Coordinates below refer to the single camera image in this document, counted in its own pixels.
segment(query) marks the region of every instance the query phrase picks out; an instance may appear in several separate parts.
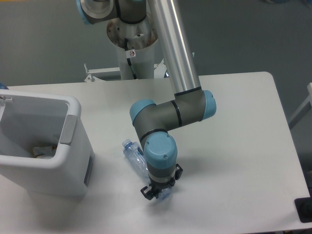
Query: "white plastic bin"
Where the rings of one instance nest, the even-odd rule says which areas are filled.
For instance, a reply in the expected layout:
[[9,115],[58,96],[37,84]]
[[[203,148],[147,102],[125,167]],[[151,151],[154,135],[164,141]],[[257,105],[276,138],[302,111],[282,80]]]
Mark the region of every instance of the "white plastic bin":
[[[94,153],[74,97],[0,90],[0,174],[27,190],[84,195]],[[34,147],[57,145],[50,159]]]

